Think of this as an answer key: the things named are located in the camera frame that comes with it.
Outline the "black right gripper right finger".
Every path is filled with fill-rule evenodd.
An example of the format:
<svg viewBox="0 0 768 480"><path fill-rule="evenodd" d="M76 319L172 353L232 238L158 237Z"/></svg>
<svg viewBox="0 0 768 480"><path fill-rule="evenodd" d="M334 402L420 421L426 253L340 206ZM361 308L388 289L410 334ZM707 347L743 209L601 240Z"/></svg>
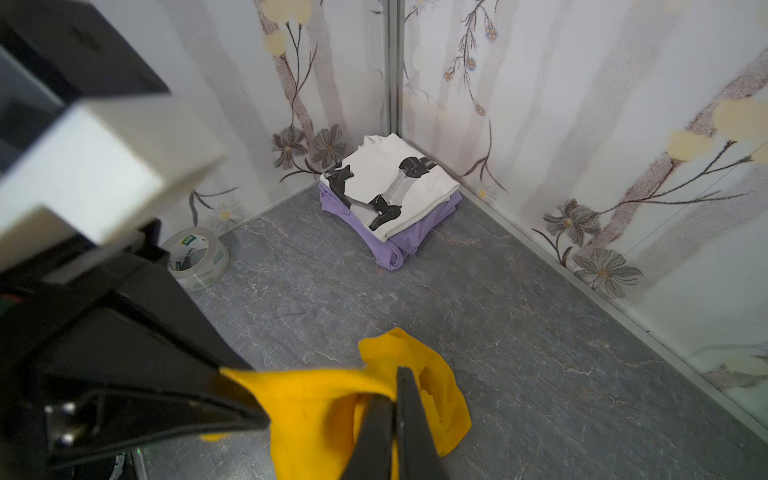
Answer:
<svg viewBox="0 0 768 480"><path fill-rule="evenodd" d="M397 371L396 439L400 480L448 480L410 368Z"/></svg>

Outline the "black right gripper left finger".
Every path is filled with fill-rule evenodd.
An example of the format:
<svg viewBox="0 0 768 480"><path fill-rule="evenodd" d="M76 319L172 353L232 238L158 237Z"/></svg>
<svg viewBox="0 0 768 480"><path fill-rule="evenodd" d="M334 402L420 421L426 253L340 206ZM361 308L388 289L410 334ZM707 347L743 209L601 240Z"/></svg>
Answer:
<svg viewBox="0 0 768 480"><path fill-rule="evenodd" d="M395 404L373 395L341 480L390 480L395 440Z"/></svg>

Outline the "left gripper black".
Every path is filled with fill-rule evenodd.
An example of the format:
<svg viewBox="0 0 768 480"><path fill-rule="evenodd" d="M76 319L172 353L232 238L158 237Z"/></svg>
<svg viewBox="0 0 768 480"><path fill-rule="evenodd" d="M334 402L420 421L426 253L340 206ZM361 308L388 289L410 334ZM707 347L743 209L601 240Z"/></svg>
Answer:
<svg viewBox="0 0 768 480"><path fill-rule="evenodd" d="M116 243L72 235L1 271L1 475L189 435L268 428L225 375L246 362L167 268L152 221Z"/></svg>

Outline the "yellow t-shirt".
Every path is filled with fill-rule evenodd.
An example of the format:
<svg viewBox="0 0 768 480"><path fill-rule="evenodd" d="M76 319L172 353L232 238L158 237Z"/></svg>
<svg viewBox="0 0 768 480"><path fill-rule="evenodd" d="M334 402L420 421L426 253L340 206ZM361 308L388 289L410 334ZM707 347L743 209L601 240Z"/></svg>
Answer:
<svg viewBox="0 0 768 480"><path fill-rule="evenodd" d="M358 344L361 369L256 372L220 368L246 388L270 418L271 459L279 479L337 479L356 446L373 395L397 393L397 370L415 376L439 456L470 431L470 411L441 355L401 328Z"/></svg>

